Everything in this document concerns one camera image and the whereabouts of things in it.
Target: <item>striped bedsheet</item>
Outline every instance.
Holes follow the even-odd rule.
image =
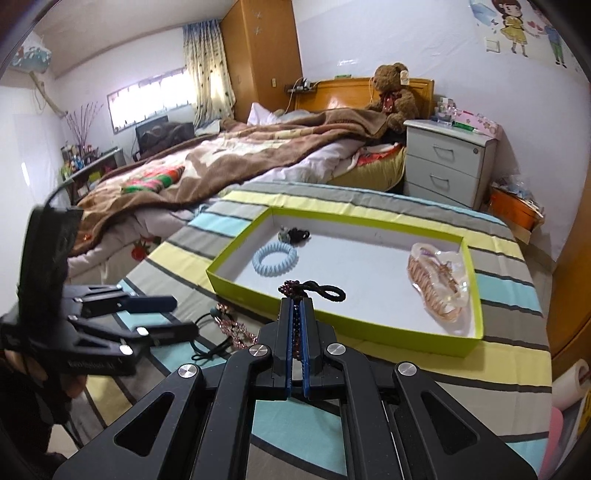
[[[249,183],[226,195],[156,249],[122,282],[129,291],[172,294],[173,314],[120,313],[98,319],[133,328],[188,322],[217,303],[206,275],[212,259],[268,206],[346,213],[437,228],[466,238],[482,299],[485,338],[466,358],[414,352],[339,335],[339,341],[385,361],[415,362],[495,434],[540,470],[550,425],[551,366],[545,318],[528,268],[509,229],[491,216],[423,199],[370,190]],[[257,332],[272,319],[237,309]],[[198,343],[224,340],[205,324]],[[154,348],[133,378],[91,377],[73,404],[74,436],[85,444],[130,408],[169,372],[190,362],[189,344]],[[207,368],[225,361],[197,362]],[[290,400],[256,405],[249,479],[344,479],[345,451],[338,409]]]

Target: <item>shelf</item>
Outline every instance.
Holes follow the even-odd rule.
[[[285,93],[289,93],[289,94],[294,94],[294,95],[299,95],[301,93],[316,93],[317,88],[314,86],[312,88],[308,88],[308,89],[303,89],[303,90],[298,90],[298,89],[294,89],[293,85],[286,85],[284,88],[284,92]]]

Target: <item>blue spiral hair tie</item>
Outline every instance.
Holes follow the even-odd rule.
[[[263,265],[262,259],[269,254],[283,252],[287,256],[276,265]],[[272,242],[266,244],[264,247],[260,247],[252,256],[252,266],[255,272],[263,277],[275,277],[287,272],[295,263],[297,259],[296,249],[290,244],[283,242]]]

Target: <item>curtain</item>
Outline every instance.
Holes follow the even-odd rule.
[[[230,84],[218,20],[208,20],[183,27],[187,71],[196,91],[195,128],[212,121],[234,118],[236,97]]]

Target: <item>white nightstand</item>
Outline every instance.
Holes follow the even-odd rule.
[[[407,120],[404,193],[477,210],[491,179],[497,140],[430,120]]]

